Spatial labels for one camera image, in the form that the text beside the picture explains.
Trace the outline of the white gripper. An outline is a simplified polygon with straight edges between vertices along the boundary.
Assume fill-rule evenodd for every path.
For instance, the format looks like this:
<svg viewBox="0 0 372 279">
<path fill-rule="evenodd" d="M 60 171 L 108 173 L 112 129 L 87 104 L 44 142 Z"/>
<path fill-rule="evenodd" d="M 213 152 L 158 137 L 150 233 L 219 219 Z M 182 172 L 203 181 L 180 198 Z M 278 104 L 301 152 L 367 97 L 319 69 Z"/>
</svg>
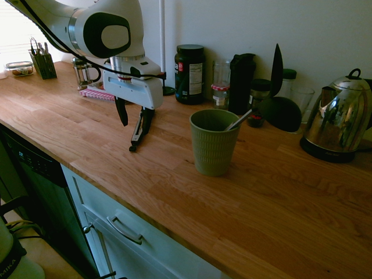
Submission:
<svg viewBox="0 0 372 279">
<path fill-rule="evenodd" d="M 160 66 L 146 56 L 110 58 L 110 66 L 103 71 L 104 89 L 115 96 L 115 105 L 123 126 L 128 125 L 126 101 L 143 106 L 142 133 L 147 134 L 155 110 L 163 103 Z"/>
</svg>

